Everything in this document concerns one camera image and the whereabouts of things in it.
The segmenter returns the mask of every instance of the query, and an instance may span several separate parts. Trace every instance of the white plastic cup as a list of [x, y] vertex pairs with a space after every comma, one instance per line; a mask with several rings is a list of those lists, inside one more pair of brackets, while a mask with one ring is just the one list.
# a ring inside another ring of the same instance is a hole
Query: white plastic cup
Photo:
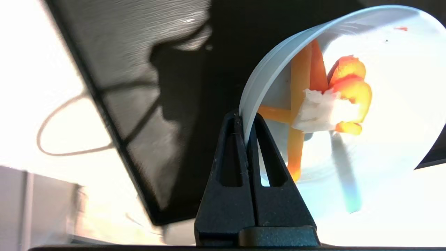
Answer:
[[[289, 62], [314, 39], [327, 72], [341, 56], [358, 57], [373, 92], [360, 136], [341, 134], [336, 142], [330, 133], [316, 132], [304, 143], [297, 184], [318, 218], [360, 209], [351, 203], [369, 203], [379, 184], [409, 173], [432, 147], [446, 121], [446, 30], [421, 10], [386, 5], [289, 37], [261, 60], [246, 83], [240, 101], [245, 143], [260, 104], [289, 109]], [[286, 163], [288, 125], [267, 124]], [[351, 170], [340, 170], [333, 160], [339, 146]]]

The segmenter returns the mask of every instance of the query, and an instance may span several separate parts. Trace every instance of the plastic cup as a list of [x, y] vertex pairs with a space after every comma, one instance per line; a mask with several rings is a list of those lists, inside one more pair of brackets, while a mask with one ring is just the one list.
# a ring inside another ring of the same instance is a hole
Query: plastic cup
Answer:
[[[408, 174], [430, 150], [446, 121], [446, 31], [421, 10], [386, 5], [289, 37], [261, 60], [245, 86], [240, 101], [245, 143], [260, 104], [289, 109], [289, 62], [314, 39], [327, 72], [341, 56], [358, 57], [373, 92], [361, 135], [307, 135], [297, 187], [319, 218], [372, 203], [384, 184]], [[287, 163], [288, 125], [267, 124]], [[266, 184], [265, 173], [262, 179]]]

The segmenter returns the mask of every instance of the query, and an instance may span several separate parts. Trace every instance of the red speck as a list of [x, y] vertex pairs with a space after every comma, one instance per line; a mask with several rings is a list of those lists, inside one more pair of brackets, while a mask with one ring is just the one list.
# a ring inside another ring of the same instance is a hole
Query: red speck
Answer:
[[407, 31], [407, 27], [398, 27], [398, 28], [394, 28], [394, 29], [398, 29], [398, 30], [403, 30], [403, 31]]

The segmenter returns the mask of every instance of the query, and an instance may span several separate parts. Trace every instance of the white tissue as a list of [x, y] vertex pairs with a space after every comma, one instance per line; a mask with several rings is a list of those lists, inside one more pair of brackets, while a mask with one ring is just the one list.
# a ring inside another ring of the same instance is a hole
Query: white tissue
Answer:
[[339, 122], [348, 122], [359, 117], [359, 104], [352, 104], [349, 100], [341, 99], [339, 92], [305, 89], [305, 99], [299, 113], [293, 120], [291, 127], [313, 133], [329, 131], [336, 128]]

